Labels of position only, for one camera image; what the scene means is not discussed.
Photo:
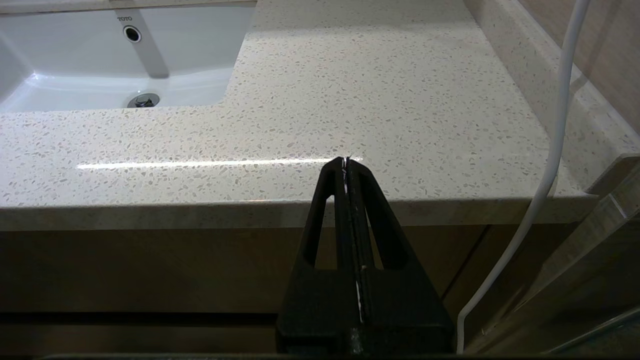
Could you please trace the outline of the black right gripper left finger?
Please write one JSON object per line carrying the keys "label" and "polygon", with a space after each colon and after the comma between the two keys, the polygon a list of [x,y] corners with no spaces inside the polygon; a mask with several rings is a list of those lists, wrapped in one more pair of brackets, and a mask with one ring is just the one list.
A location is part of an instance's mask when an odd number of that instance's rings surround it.
{"label": "black right gripper left finger", "polygon": [[276,348],[295,356],[332,357],[348,352],[354,324],[354,275],[350,251],[342,241],[349,235],[342,219],[336,221],[336,269],[316,268],[326,203],[335,196],[336,215],[345,212],[345,158],[325,164],[318,177],[301,243],[276,321]]}

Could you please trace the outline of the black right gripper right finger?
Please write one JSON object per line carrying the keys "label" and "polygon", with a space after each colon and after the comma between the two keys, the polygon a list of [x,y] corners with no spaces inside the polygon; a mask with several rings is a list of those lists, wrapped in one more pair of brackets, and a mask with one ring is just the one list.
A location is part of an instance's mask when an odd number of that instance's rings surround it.
{"label": "black right gripper right finger", "polygon": [[453,353],[453,322],[372,172],[347,160],[362,356]]}

